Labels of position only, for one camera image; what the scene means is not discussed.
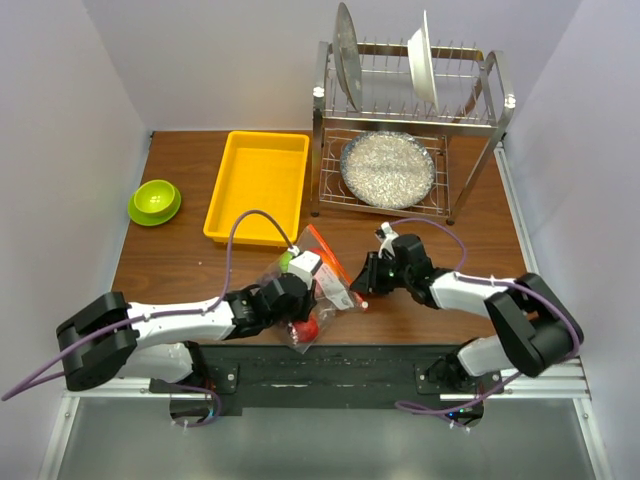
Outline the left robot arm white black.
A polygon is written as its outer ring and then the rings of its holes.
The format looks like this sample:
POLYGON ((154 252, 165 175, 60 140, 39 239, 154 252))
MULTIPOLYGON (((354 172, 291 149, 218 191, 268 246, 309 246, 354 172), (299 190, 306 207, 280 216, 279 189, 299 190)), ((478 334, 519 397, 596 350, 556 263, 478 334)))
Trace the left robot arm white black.
POLYGON ((286 320, 307 321, 316 280, 284 273, 202 302, 150 305, 108 292, 56 329, 67 389, 86 391, 120 376, 134 354, 160 345, 253 337, 286 320))

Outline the clear zip top bag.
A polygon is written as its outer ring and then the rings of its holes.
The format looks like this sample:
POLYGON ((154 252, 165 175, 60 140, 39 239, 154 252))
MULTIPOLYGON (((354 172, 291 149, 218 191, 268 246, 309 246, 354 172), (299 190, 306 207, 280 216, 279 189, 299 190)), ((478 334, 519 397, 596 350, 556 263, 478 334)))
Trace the clear zip top bag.
MULTIPOLYGON (((295 246, 300 252, 310 250, 314 247, 322 248, 329 254, 334 262, 333 265, 323 263, 313 276, 317 282, 315 290, 317 305, 312 310, 309 318, 314 317, 317 320, 319 335, 339 314, 364 312, 367 310, 368 303, 361 295, 350 290, 350 284, 352 283, 351 277, 315 226, 306 226, 295 246)), ((276 323, 275 330, 287 346, 304 354, 309 347, 316 342, 319 335, 312 343, 297 343, 292 332, 293 323, 293 321, 276 323)))

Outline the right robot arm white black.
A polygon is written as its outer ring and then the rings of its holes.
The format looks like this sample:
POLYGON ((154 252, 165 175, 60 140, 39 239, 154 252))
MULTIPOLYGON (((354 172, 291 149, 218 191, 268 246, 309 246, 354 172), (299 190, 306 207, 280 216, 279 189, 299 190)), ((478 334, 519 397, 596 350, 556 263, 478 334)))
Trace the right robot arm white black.
POLYGON ((439 268, 414 234, 383 240, 379 250, 368 253, 350 289, 362 295, 403 289, 428 308, 489 319, 493 336, 467 341, 423 373, 429 382, 459 393, 503 369, 536 378, 574 358, 584 341, 576 320, 539 275, 489 279, 439 268))

